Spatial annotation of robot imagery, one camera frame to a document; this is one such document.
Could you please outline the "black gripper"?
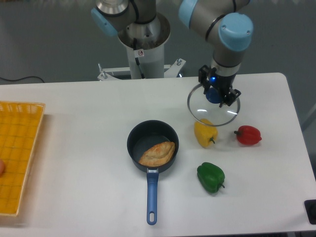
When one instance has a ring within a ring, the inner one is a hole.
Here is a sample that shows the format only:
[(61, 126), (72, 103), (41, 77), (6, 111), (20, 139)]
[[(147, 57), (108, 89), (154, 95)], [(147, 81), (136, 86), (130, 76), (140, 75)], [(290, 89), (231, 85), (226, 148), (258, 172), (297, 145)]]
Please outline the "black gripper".
[(221, 97), (219, 107), (223, 105), (230, 106), (240, 95), (241, 92), (233, 88), (233, 82), (237, 75), (236, 72), (229, 72), (228, 68), (210, 68), (207, 65), (203, 65), (198, 71), (198, 81), (202, 85), (206, 94), (212, 86), (215, 88)]

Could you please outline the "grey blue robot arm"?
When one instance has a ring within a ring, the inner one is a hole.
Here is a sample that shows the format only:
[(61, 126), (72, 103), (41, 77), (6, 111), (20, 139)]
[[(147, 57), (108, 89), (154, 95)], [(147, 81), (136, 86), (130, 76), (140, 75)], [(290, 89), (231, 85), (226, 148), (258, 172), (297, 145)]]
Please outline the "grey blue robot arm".
[[(246, 5), (246, 0), (185, 0), (179, 8), (181, 22), (213, 46), (211, 63), (199, 70), (198, 81), (204, 92), (215, 89), (220, 105), (240, 96), (233, 81), (253, 34), (251, 19), (239, 13)], [(126, 47), (133, 79), (163, 76), (171, 28), (154, 0), (98, 0), (91, 16), (104, 34), (118, 36)]]

